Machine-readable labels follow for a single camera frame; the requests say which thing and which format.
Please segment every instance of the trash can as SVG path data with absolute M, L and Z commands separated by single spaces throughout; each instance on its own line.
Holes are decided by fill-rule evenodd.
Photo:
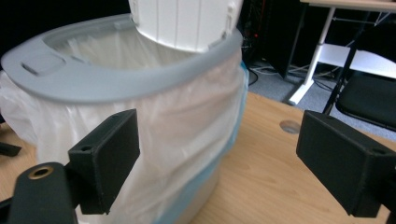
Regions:
M 149 7 L 130 2 L 135 16 Z M 226 6 L 228 21 L 240 4 Z M 110 213 L 78 214 L 82 223 L 190 221 L 215 187 L 242 116 L 248 76 L 238 32 L 189 44 L 146 32 L 144 16 L 135 20 L 119 15 L 58 28 L 2 58 L 1 113 L 36 146 L 38 162 L 68 163 L 67 150 L 99 123 L 136 108 L 141 155 Z

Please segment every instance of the chair seat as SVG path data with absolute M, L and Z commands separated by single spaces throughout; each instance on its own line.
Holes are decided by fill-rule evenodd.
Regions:
M 351 117 L 396 131 L 395 79 L 353 76 L 335 106 Z

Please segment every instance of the gray plastic rim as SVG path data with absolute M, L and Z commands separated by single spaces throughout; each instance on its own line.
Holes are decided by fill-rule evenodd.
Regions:
M 240 50 L 241 34 L 234 30 L 202 54 L 179 63 L 145 70 L 118 70 L 86 64 L 49 47 L 75 35 L 134 25 L 129 14 L 67 25 L 33 37 L 6 53 L 1 64 L 11 80 L 38 98 L 67 104 L 101 104 L 130 100 L 174 88 L 205 73 Z M 65 66 L 38 77 L 22 66 L 26 58 L 53 54 Z

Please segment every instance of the gray carpet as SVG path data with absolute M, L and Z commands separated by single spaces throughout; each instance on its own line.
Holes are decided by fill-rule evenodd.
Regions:
M 302 78 L 291 76 L 283 79 L 281 75 L 275 73 L 271 75 L 265 75 L 263 73 L 257 74 L 258 80 L 249 86 L 249 91 L 285 104 L 304 81 Z M 319 80 L 319 82 L 324 83 L 327 86 L 334 86 L 334 83 L 331 81 Z M 322 112 L 330 94 L 330 91 L 321 88 L 318 84 L 314 84 L 296 107 L 303 110 L 308 109 Z M 343 121 L 355 129 L 374 133 L 392 141 L 396 141 L 396 132 L 375 126 L 359 119 L 353 119 L 352 117 L 340 113 L 335 107 L 332 109 L 331 116 Z

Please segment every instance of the white desk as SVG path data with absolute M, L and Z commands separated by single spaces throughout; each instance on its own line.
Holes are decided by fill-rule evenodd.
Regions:
M 304 97 L 306 92 L 314 83 L 313 75 L 315 69 L 317 67 L 318 62 L 328 63 L 336 66 L 344 65 L 344 62 L 347 58 L 347 53 L 349 48 L 341 48 L 334 45 L 325 44 L 326 35 L 329 31 L 330 24 L 332 23 L 332 17 L 336 8 L 343 9 L 356 9 L 356 10 L 365 10 L 365 11 L 382 11 L 382 12 L 396 12 L 396 2 L 392 2 L 391 0 L 300 0 L 302 3 L 307 3 L 309 6 L 313 7 L 329 7 L 329 14 L 327 16 L 326 22 L 323 26 L 322 33 L 320 35 L 320 39 L 317 44 L 317 48 L 315 49 L 314 56 L 312 58 L 311 64 L 308 69 L 308 73 L 306 75 L 305 81 L 303 85 L 295 92 L 290 98 L 289 103 L 291 105 L 297 105 L 300 100 Z M 367 58 L 367 55 L 363 52 L 357 53 L 357 59 L 351 65 L 352 69 L 373 73 L 373 67 L 371 65 L 378 64 L 376 62 L 377 58 L 372 57 L 370 60 L 362 61 L 361 59 Z M 396 71 L 396 66 L 391 62 L 381 63 L 380 68 L 375 68 L 375 73 L 389 77 L 391 73 Z

